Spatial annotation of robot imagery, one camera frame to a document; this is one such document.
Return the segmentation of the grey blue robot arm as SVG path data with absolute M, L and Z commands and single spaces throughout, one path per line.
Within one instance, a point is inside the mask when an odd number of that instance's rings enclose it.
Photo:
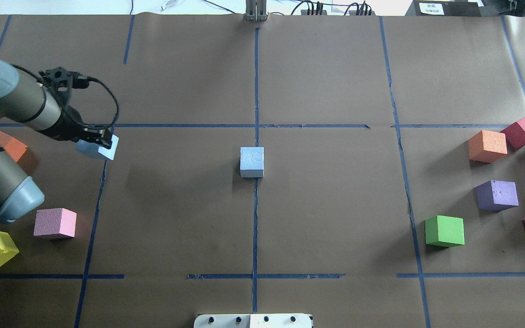
M 57 141 L 77 143 L 93 157 L 114 158 L 118 139 L 111 129 L 119 118 L 119 102 L 108 124 L 87 124 L 69 102 L 74 89 L 90 83 L 105 83 L 95 77 L 62 67 L 33 73 L 0 60 L 0 120 L 12 120 Z M 0 223 L 11 224 L 43 203 L 45 196 L 19 165 L 27 146 L 0 129 Z

